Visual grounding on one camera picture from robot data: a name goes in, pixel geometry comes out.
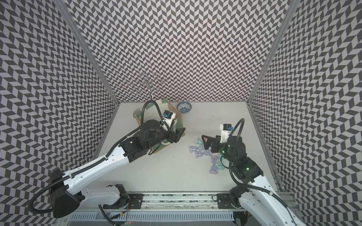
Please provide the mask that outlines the purple hourglass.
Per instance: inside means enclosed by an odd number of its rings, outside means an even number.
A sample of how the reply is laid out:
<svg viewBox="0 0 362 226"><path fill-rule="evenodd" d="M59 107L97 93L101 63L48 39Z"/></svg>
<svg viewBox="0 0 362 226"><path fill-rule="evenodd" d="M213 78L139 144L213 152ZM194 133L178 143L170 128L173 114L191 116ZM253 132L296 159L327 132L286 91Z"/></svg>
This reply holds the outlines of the purple hourglass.
<svg viewBox="0 0 362 226"><path fill-rule="evenodd" d="M196 152L197 150L198 150L198 148L197 148L196 146L190 146L190 147L189 147L190 153L194 153L194 152Z"/></svg>
<svg viewBox="0 0 362 226"><path fill-rule="evenodd" d="M210 156L210 153L208 151L196 151L195 152L195 157L196 158L200 158L203 156Z"/></svg>
<svg viewBox="0 0 362 226"><path fill-rule="evenodd" d="M209 173L215 175L215 174L217 174L218 157L216 155L211 155L210 158L211 158L212 166L210 168Z"/></svg>

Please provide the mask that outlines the brown green canvas bag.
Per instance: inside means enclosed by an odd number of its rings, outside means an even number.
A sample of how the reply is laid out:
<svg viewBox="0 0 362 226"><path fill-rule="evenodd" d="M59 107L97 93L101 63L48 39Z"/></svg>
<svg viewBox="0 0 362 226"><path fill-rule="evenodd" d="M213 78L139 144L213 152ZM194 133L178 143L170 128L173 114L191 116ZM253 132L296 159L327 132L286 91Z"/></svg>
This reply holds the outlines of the brown green canvas bag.
<svg viewBox="0 0 362 226"><path fill-rule="evenodd" d="M148 120L157 120L157 121L162 121L163 125L162 128L164 131L167 131L167 129L169 128L170 131L172 132L176 132L176 129L181 129L184 128L183 125L183 117L181 116L181 114L178 112L178 110L171 104L171 102L166 98L166 99L159 99L155 101L159 107L162 119L160 118L159 114L158 114L158 110L155 106L154 103L150 103L146 106L145 111L144 111L144 117L143 117L143 122L146 123L146 121ZM141 122L141 113L142 113L142 108L143 107L139 107L137 108L134 112L133 112L133 117L136 119L136 121L138 122L138 124L140 125ZM151 148L151 151L155 151L155 153L159 152L160 150L164 149L165 147L169 146L171 143L166 141L163 141L160 145L153 145L153 147Z"/></svg>

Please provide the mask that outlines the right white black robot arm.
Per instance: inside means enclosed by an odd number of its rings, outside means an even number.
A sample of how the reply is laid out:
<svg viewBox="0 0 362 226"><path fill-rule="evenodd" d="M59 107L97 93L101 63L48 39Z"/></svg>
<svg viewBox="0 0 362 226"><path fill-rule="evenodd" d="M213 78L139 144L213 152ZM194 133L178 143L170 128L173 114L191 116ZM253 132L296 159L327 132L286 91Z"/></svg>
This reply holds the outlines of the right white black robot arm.
<svg viewBox="0 0 362 226"><path fill-rule="evenodd" d="M288 207L262 169L247 156L242 138L230 136L225 143L221 137L203 135L205 149L219 153L229 162L229 173L236 186L230 190L234 207L245 209L262 226L303 226L304 222Z"/></svg>

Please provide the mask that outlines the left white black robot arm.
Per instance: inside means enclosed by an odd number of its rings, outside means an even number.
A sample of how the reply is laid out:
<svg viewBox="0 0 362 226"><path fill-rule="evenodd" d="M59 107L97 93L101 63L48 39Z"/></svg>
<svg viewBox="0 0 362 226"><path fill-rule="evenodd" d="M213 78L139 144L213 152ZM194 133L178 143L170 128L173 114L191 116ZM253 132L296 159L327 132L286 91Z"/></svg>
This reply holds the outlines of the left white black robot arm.
<svg viewBox="0 0 362 226"><path fill-rule="evenodd" d="M112 170L147 155L154 146L165 141L178 143L186 129L173 130L171 126L168 120L143 122L118 140L105 155L75 169L52 172L49 184L29 200L28 210L61 218L83 205L126 206L129 196L122 184L100 188L89 188L89 185Z"/></svg>

